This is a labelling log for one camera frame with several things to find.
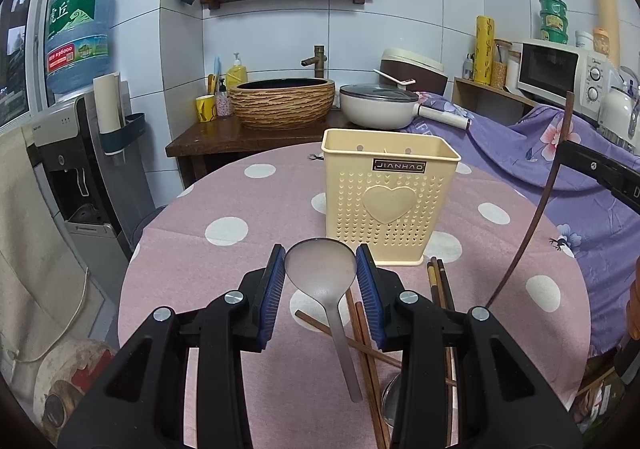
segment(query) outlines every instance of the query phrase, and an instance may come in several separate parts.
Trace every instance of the silver screw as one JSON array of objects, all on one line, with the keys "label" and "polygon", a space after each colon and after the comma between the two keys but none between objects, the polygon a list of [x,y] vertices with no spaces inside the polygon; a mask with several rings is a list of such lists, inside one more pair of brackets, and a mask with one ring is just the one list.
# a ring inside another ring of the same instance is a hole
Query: silver screw
[{"label": "silver screw", "polygon": [[471,310],[471,315],[474,319],[478,319],[479,321],[486,321],[489,318],[489,310],[481,306],[476,306],[473,310]]},{"label": "silver screw", "polygon": [[225,301],[229,304],[238,304],[242,299],[244,299],[244,295],[238,290],[233,290],[225,294]]},{"label": "silver screw", "polygon": [[169,317],[171,317],[171,310],[165,306],[154,310],[154,319],[159,323],[166,321]]},{"label": "silver screw", "polygon": [[407,304],[413,304],[418,301],[418,294],[411,290],[405,290],[400,294],[400,301]]}]

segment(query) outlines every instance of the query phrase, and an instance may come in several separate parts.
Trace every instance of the hand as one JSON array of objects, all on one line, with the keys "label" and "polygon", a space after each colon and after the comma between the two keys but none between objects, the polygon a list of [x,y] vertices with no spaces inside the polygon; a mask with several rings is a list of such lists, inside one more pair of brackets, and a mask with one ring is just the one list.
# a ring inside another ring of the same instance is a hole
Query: hand
[{"label": "hand", "polygon": [[640,339],[640,257],[636,261],[636,279],[629,290],[626,304],[626,329],[636,341]]}]

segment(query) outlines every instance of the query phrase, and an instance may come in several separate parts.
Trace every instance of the stacked green containers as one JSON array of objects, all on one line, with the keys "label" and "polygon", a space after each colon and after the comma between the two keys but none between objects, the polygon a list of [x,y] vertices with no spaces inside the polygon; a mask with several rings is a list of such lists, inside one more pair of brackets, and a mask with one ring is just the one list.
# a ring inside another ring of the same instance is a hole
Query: stacked green containers
[{"label": "stacked green containers", "polygon": [[566,18],[566,3],[562,0],[540,0],[540,37],[545,41],[567,44],[569,21]]}]

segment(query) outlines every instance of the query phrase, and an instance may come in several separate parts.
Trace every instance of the microwave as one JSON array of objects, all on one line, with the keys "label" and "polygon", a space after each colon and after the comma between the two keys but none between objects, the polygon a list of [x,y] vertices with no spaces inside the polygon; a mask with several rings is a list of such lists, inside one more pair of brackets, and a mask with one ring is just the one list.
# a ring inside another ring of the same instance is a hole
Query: microwave
[{"label": "microwave", "polygon": [[538,102],[564,108],[574,92],[574,113],[598,125],[602,100],[622,80],[609,59],[593,50],[541,40],[522,44],[518,88]]}]

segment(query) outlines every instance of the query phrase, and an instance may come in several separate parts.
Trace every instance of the soap dispenser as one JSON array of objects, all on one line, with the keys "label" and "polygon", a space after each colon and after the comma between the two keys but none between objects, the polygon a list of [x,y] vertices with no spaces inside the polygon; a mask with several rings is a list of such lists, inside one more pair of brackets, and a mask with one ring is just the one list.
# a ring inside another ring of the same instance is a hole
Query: soap dispenser
[{"label": "soap dispenser", "polygon": [[246,82],[246,66],[242,65],[240,60],[240,54],[234,53],[236,56],[236,60],[234,61],[234,65],[229,68],[226,73],[226,87],[227,89],[231,89],[238,84],[242,84]]}]

